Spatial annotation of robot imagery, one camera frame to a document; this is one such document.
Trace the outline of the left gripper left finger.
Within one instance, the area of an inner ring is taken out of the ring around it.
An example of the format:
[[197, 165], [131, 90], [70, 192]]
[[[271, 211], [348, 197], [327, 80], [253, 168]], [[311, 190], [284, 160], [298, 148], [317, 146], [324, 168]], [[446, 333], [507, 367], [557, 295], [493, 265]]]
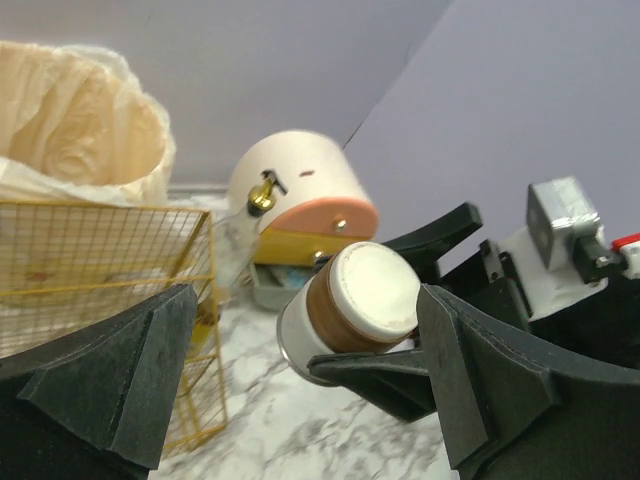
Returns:
[[197, 296], [174, 285], [1, 361], [4, 479], [145, 479], [157, 469]]

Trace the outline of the steel cream cup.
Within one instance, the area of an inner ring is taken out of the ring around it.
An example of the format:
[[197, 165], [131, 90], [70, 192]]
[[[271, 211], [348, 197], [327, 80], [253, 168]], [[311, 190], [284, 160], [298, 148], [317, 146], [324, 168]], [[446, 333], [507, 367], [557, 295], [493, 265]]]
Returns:
[[281, 311], [276, 333], [289, 366], [328, 386], [308, 363], [320, 355], [384, 353], [417, 328], [418, 275], [379, 243], [351, 244], [333, 256]]

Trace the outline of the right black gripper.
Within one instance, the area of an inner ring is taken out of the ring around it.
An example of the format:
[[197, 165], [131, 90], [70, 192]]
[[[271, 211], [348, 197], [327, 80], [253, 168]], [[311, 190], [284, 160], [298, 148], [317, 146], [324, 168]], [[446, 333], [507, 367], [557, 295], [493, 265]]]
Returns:
[[[439, 272], [439, 259], [483, 226], [478, 208], [464, 202], [438, 219], [383, 243], [416, 273]], [[639, 282], [616, 273], [598, 293], [539, 320], [512, 255], [485, 240], [479, 251], [440, 285], [482, 312], [552, 344], [596, 360], [639, 368]], [[426, 357], [420, 349], [318, 355], [309, 373], [344, 387], [405, 423], [437, 411]]]

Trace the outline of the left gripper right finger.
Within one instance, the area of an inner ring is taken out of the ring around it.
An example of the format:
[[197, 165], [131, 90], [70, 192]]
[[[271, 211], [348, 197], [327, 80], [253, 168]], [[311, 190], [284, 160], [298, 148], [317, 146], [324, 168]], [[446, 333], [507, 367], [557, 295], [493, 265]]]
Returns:
[[638, 478], [638, 371], [539, 339], [438, 286], [422, 286], [418, 319], [461, 478]]

